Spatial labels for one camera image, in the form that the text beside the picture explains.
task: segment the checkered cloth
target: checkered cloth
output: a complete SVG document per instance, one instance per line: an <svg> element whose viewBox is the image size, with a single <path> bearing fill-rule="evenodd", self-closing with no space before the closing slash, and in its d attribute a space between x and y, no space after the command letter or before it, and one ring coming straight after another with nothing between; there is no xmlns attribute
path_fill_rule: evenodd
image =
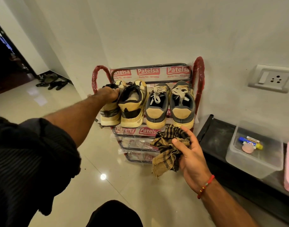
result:
<svg viewBox="0 0 289 227"><path fill-rule="evenodd" d="M157 132L155 139L150 143L160 151L160 155L153 158L152 161L153 173L156 177L163 175L168 170L177 172L179 169L179 158L182 153L172 144L173 138L184 143L187 147L190 146L188 134L172 124L168 125L165 131Z"/></svg>

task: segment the metal shoe rack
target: metal shoe rack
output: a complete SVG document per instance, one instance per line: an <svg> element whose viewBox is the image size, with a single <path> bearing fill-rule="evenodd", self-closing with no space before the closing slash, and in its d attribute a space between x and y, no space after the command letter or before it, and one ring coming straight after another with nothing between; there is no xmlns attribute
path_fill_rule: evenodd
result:
<svg viewBox="0 0 289 227"><path fill-rule="evenodd" d="M173 88L173 86L180 80L192 84L194 89L195 77L198 71L199 78L197 94L195 98L195 114L197 114L201 93L204 87L204 63L202 57L198 57L196 59L193 68L191 65L184 63L174 63L128 67L115 70L111 69L110 74L108 68L104 66L97 66L92 76L92 87L94 93L97 92L96 79L100 69L103 69L106 72L110 83L113 83L117 79L122 79L126 82L133 82L137 79L144 79L148 91L151 91L151 89L159 83L167 83L170 88ZM173 123L169 109L166 118L166 124ZM111 127L111 129L113 132L111 138L118 141L118 151L119 153L123 153L127 160L138 163L152 163L152 159L160 154L156 147L150 146L150 142L155 138L155 135L158 131L165 129L165 126L158 130L148 128L146 125L146 115L144 115L142 125L140 125L138 128L124 128L119 124L115 127Z"/></svg>

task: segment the black sleeve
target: black sleeve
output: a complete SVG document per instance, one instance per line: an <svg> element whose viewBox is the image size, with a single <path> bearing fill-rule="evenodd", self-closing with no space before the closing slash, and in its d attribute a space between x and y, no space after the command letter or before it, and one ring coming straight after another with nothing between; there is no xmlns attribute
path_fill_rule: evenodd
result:
<svg viewBox="0 0 289 227"><path fill-rule="evenodd" d="M80 172L72 138L45 119L0 121L0 226L28 226Z"/></svg>

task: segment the red thread bracelet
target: red thread bracelet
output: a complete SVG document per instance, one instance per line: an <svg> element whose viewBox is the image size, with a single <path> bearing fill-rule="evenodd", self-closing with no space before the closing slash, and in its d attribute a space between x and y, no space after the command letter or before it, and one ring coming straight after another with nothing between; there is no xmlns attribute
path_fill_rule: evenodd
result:
<svg viewBox="0 0 289 227"><path fill-rule="evenodd" d="M204 184L204 186L203 186L202 189L200 190L199 194L197 195L197 198L198 198L198 199L200 199L200 196L201 196L202 193L205 191L205 189L207 188L207 186L208 186L209 184L211 184L211 182L213 181L214 178L215 178L215 176L212 175L212 176L210 177L210 179L207 181L207 183Z"/></svg>

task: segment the electrical socket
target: electrical socket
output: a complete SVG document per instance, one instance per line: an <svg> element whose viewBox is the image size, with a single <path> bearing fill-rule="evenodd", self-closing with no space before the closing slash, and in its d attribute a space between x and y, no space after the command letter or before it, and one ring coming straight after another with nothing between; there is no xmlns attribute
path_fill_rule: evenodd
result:
<svg viewBox="0 0 289 227"><path fill-rule="evenodd" d="M287 93L289 91L289 68L257 65L249 87Z"/></svg>

